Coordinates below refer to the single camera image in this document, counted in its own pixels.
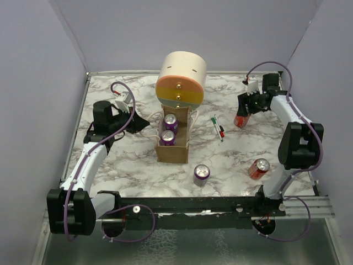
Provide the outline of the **red cola can back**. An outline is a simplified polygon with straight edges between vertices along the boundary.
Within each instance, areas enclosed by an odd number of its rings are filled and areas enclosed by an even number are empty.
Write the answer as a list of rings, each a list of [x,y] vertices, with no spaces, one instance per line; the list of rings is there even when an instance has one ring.
[[[234,118],[235,126],[237,126],[239,128],[245,127],[246,124],[248,123],[248,120],[250,119],[250,117],[251,117],[251,114],[247,110],[242,111],[242,110],[238,109],[238,111],[235,115],[235,118]]]

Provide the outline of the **purple fanta can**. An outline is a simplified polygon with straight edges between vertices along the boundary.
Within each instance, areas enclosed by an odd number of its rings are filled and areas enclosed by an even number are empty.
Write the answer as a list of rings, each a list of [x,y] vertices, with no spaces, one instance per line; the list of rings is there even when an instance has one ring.
[[[175,135],[178,132],[178,120],[174,114],[167,114],[164,119],[164,126],[166,130],[172,131]]]
[[[197,165],[194,169],[193,181],[197,186],[202,187],[206,184],[209,176],[210,176],[209,167],[206,165],[200,164],[200,165]]]
[[[171,130],[164,130],[161,133],[161,145],[163,146],[174,146],[175,145],[175,134]]]

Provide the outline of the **purple Fanta can back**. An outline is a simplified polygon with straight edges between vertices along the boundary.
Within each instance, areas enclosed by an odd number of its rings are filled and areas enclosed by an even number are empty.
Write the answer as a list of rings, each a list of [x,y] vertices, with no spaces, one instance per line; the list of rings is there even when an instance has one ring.
[[[166,130],[172,131],[175,135],[178,132],[178,120],[174,114],[167,114],[164,119],[164,126]]]

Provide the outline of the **purple Fanta can front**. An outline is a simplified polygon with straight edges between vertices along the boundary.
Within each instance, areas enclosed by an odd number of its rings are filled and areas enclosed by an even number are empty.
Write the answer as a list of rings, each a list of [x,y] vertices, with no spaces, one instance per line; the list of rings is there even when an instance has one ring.
[[[200,164],[200,165],[197,165],[194,169],[193,181],[197,186],[202,187],[206,184],[209,176],[210,176],[209,167],[206,165]]]

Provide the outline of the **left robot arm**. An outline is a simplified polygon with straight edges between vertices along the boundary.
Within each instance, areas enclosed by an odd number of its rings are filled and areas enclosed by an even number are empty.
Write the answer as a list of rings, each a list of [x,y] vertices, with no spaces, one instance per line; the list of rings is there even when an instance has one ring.
[[[93,105],[93,122],[83,140],[83,150],[72,173],[58,189],[47,194],[50,231],[64,234],[72,241],[78,235],[91,235],[96,220],[106,214],[110,218],[120,215],[122,205],[118,192],[99,192],[91,198],[89,193],[99,167],[106,159],[119,133],[135,134],[149,126],[133,107],[119,110],[107,100]]]

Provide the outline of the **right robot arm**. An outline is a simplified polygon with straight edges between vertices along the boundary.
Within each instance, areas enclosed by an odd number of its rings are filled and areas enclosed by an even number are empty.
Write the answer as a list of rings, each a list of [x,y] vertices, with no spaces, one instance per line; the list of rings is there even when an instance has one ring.
[[[243,83],[247,90],[238,96],[235,125],[244,127],[252,115],[272,111],[286,127],[278,149],[279,165],[262,187],[265,197],[253,203],[254,211],[265,216],[273,210],[271,199],[281,199],[297,174],[319,166],[323,158],[324,128],[311,122],[296,107],[290,92],[280,88],[278,74],[263,75],[261,85],[249,81],[248,77]]]

